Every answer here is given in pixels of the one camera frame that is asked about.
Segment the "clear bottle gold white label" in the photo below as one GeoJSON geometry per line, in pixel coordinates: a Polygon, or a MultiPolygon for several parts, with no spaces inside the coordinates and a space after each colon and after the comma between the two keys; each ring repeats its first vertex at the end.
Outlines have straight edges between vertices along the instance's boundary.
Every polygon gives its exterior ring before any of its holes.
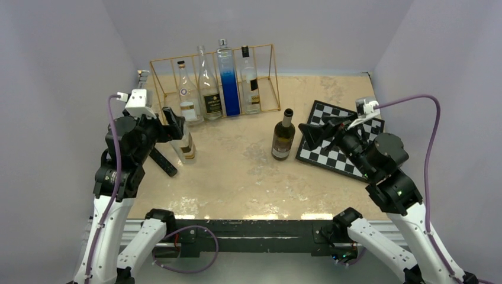
{"type": "Polygon", "coordinates": [[[177,62],[179,70],[178,94],[180,99],[180,110],[182,116],[188,124],[199,124],[203,122],[201,107],[199,105],[199,93],[197,87],[190,80],[185,68],[185,61],[177,62]]]}

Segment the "clear bottle black gold label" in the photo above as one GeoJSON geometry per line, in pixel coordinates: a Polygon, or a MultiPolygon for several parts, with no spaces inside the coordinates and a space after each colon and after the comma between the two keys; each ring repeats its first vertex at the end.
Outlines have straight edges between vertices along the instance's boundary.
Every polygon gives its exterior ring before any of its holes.
{"type": "Polygon", "coordinates": [[[169,143],[183,164],[195,163],[197,150],[187,125],[183,127],[182,138],[180,140],[171,140],[169,143]]]}

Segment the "dark green wine bottle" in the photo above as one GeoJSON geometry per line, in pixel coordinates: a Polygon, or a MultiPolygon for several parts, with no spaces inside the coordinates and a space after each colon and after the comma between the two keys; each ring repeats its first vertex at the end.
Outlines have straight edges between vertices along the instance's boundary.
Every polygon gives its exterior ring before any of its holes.
{"type": "Polygon", "coordinates": [[[283,119],[274,128],[271,155],[276,160],[286,160],[290,154],[295,136],[295,126],[292,124],[293,115],[293,110],[287,108],[283,119]]]}

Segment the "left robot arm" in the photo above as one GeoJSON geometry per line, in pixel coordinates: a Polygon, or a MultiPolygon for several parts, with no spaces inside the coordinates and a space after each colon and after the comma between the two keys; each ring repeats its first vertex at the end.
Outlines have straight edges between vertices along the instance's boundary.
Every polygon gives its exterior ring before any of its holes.
{"type": "Polygon", "coordinates": [[[137,269],[155,245],[175,238],[174,213],[152,209],[140,231],[120,251],[127,216],[145,176],[146,159],[157,143],[180,140],[184,134],[184,118],[168,106],[162,111],[166,125],[159,117],[145,115],[140,118],[125,115],[109,124],[105,136],[107,148],[95,174],[92,227],[74,283],[134,283],[137,269]]]}

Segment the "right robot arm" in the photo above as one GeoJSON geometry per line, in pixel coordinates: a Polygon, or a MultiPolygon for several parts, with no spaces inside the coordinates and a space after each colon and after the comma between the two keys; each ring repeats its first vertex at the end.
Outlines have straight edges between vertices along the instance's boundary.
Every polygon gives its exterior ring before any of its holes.
{"type": "Polygon", "coordinates": [[[310,150],[331,139],[361,172],[372,201],[397,227],[409,249],[403,249],[353,208],[333,218],[330,232],[341,241],[353,241],[384,262],[403,283],[479,283],[460,268],[427,218],[425,200],[401,165],[409,158],[399,137],[377,135],[368,142],[359,127],[349,127],[350,117],[324,117],[323,125],[300,124],[310,150]]]}

